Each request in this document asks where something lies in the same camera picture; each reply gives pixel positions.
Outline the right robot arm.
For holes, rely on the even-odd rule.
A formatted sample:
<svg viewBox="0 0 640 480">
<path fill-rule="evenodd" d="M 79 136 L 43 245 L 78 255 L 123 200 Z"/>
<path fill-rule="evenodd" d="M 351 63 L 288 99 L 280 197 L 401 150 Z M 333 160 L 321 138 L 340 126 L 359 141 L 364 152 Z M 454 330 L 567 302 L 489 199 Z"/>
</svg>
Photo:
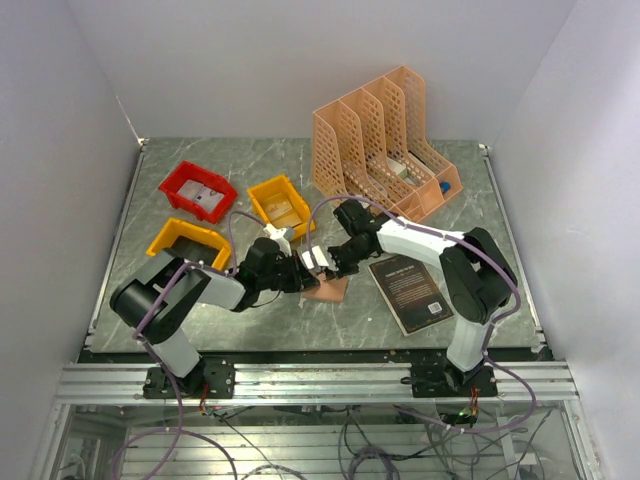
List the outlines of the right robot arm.
<svg viewBox="0 0 640 480">
<path fill-rule="evenodd" d="M 356 197 L 345 197 L 333 215 L 349 235 L 346 243 L 328 249 L 337 275 L 355 274 L 360 262 L 383 253 L 441 270 L 459 318 L 440 380 L 448 393 L 465 394 L 486 361 L 495 324 L 522 303 L 516 275 L 491 234 L 480 227 L 467 232 L 439 230 L 386 210 L 375 215 Z"/>
</svg>

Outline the yellow bin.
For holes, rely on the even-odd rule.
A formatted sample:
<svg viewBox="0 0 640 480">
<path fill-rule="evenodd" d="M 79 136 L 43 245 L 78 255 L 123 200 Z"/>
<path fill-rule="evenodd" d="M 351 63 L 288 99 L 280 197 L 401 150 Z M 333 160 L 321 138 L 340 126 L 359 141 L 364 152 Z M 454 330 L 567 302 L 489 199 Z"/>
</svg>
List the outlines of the yellow bin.
<svg viewBox="0 0 640 480">
<path fill-rule="evenodd" d="M 171 249 L 191 261 L 224 270 L 231 257 L 230 243 L 219 233 L 185 220 L 170 217 L 146 250 L 155 256 L 164 249 Z"/>
<path fill-rule="evenodd" d="M 285 175 L 272 177 L 247 189 L 253 211 L 276 228 L 290 227 L 293 239 L 306 235 L 311 209 Z"/>
</svg>

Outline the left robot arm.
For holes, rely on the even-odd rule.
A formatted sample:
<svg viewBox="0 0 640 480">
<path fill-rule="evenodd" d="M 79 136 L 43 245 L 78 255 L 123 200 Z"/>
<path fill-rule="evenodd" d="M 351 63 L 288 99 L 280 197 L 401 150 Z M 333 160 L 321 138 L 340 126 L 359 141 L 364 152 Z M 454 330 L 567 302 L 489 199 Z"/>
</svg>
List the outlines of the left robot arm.
<svg viewBox="0 0 640 480">
<path fill-rule="evenodd" d="M 165 249 L 118 286 L 109 305 L 134 330 L 133 338 L 168 368 L 170 387 L 192 397 L 202 389 L 204 373 L 182 323 L 196 304 L 240 313 L 254 307 L 264 291 L 298 293 L 319 285 L 297 252 L 286 253 L 276 241 L 260 237 L 229 275 Z"/>
</svg>

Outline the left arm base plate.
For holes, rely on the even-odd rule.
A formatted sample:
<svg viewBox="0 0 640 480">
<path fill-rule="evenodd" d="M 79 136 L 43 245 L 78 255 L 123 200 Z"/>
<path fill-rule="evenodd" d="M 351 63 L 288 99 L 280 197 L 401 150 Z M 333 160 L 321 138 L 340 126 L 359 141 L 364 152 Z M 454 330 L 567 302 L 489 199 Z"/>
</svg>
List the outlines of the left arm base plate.
<svg viewBox="0 0 640 480">
<path fill-rule="evenodd" d="M 231 399 L 235 386 L 235 368 L 222 360 L 201 359 L 186 377 L 176 377 L 182 398 Z M 145 399 L 176 399 L 169 374 L 161 367 L 147 371 L 142 388 Z"/>
</svg>

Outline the red plastic bin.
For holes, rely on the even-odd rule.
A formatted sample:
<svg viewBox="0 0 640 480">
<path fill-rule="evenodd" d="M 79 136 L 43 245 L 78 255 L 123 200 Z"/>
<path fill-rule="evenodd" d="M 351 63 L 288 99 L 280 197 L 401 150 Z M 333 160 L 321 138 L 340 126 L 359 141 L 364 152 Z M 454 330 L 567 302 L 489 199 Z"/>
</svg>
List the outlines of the red plastic bin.
<svg viewBox="0 0 640 480">
<path fill-rule="evenodd" d="M 174 209 L 199 221 L 216 224 L 236 200 L 236 189 L 225 178 L 188 161 L 182 161 L 158 186 Z"/>
</svg>

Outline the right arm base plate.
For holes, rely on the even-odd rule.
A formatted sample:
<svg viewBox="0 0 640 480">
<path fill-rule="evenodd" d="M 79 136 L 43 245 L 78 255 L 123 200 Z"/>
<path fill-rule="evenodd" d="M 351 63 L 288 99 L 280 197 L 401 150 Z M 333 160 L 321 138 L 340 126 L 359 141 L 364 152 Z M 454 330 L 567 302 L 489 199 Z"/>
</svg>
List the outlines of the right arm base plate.
<svg viewBox="0 0 640 480">
<path fill-rule="evenodd" d="M 412 389 L 414 398 L 494 397 L 498 394 L 494 370 L 484 364 L 460 372 L 448 361 L 412 364 L 400 379 Z"/>
</svg>

